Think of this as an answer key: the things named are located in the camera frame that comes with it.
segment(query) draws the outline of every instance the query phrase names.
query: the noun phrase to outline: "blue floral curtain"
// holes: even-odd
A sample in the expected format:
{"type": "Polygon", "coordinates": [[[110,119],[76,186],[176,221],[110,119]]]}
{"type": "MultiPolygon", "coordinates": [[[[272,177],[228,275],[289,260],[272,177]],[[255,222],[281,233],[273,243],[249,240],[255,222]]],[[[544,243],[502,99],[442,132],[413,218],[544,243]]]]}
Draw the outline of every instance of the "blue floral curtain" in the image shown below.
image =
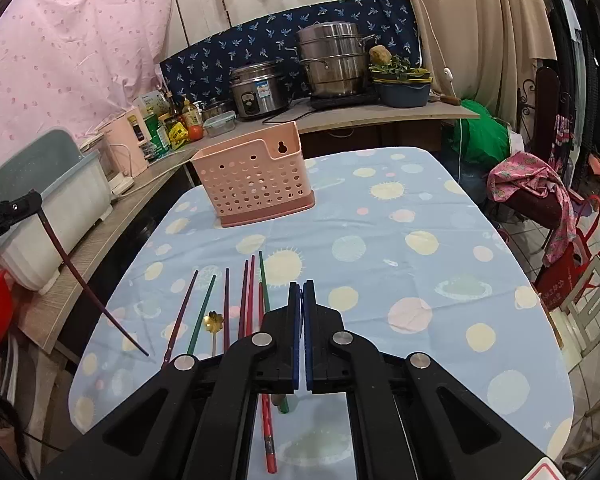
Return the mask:
{"type": "Polygon", "coordinates": [[[351,22],[363,36],[375,34],[392,54],[420,62],[418,29],[409,0],[338,0],[257,18],[215,34],[163,61],[160,66],[174,95],[192,101],[233,98],[229,72],[252,63],[282,64],[291,98],[310,94],[304,69],[293,51],[295,32],[314,23],[351,22]]]}

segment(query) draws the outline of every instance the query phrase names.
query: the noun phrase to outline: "pink cloth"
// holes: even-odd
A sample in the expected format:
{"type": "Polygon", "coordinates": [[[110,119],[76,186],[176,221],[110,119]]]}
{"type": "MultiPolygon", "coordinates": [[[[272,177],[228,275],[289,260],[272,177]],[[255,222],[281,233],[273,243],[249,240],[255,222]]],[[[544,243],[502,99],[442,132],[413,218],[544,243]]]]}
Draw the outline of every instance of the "pink cloth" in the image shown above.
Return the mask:
{"type": "Polygon", "coordinates": [[[55,126],[85,137],[154,90],[170,9],[171,0],[13,0],[0,17],[0,165],[55,126]]]}
{"type": "Polygon", "coordinates": [[[487,193],[494,202],[504,202],[518,189],[525,189],[540,198],[550,192],[555,193],[562,207],[560,227],[544,250],[543,263],[550,265],[562,256],[576,237],[576,219],[569,193],[558,174],[547,163],[525,152],[503,160],[491,170],[487,179],[487,193]]]}

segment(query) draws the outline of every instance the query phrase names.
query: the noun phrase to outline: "beige curtain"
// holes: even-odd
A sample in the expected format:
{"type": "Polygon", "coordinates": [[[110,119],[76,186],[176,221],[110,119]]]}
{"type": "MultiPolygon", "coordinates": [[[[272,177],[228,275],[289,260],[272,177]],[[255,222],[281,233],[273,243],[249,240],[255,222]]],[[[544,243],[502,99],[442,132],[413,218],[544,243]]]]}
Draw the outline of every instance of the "beige curtain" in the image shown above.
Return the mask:
{"type": "Polygon", "coordinates": [[[474,99],[514,124],[518,82],[533,77],[535,59],[555,59],[544,2],[410,1],[434,89],[453,93],[443,72],[449,67],[459,98],[474,99]]]}

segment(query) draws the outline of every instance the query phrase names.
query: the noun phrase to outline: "green chopstick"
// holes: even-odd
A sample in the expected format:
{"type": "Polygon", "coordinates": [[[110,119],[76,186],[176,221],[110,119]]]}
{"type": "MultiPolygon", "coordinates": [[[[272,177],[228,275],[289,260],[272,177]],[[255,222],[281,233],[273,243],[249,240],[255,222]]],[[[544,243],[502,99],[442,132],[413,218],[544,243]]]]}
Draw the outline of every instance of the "green chopstick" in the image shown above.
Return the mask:
{"type": "Polygon", "coordinates": [[[264,276],[264,261],[262,259],[262,251],[258,251],[258,258],[260,259],[260,278],[262,279],[262,291],[264,296],[264,313],[266,314],[271,310],[269,305],[269,291],[267,290],[267,279],[264,276]]]}
{"type": "Polygon", "coordinates": [[[196,342],[198,341],[198,334],[200,333],[200,327],[202,326],[202,319],[205,317],[206,304],[209,302],[209,297],[211,296],[211,289],[214,288],[214,282],[216,280],[216,275],[214,274],[211,278],[211,283],[209,283],[209,288],[206,290],[205,301],[202,302],[202,308],[200,309],[200,314],[198,314],[198,320],[196,321],[196,326],[193,329],[193,334],[191,335],[191,341],[189,342],[189,349],[187,350],[187,354],[193,355],[193,351],[196,348],[196,342]]]}
{"type": "MultiPolygon", "coordinates": [[[[264,297],[264,313],[266,314],[271,310],[269,305],[269,291],[267,290],[267,279],[264,275],[264,261],[262,259],[262,251],[258,251],[258,259],[260,260],[260,280],[262,281],[262,295],[264,297]]],[[[286,400],[286,396],[282,397],[282,402],[278,406],[280,413],[289,412],[289,403],[286,400]]]]}

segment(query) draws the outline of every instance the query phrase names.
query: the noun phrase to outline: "green bag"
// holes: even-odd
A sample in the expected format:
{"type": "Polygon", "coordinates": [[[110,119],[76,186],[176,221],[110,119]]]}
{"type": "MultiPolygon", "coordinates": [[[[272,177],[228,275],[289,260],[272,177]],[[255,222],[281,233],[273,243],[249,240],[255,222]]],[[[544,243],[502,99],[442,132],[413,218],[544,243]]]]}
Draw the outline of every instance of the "green bag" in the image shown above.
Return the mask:
{"type": "MultiPolygon", "coordinates": [[[[479,119],[461,119],[462,160],[490,171],[509,157],[509,133],[480,103],[465,99],[462,106],[480,115],[479,119]]],[[[449,141],[451,149],[457,153],[460,148],[460,121],[456,121],[449,141]]]]}

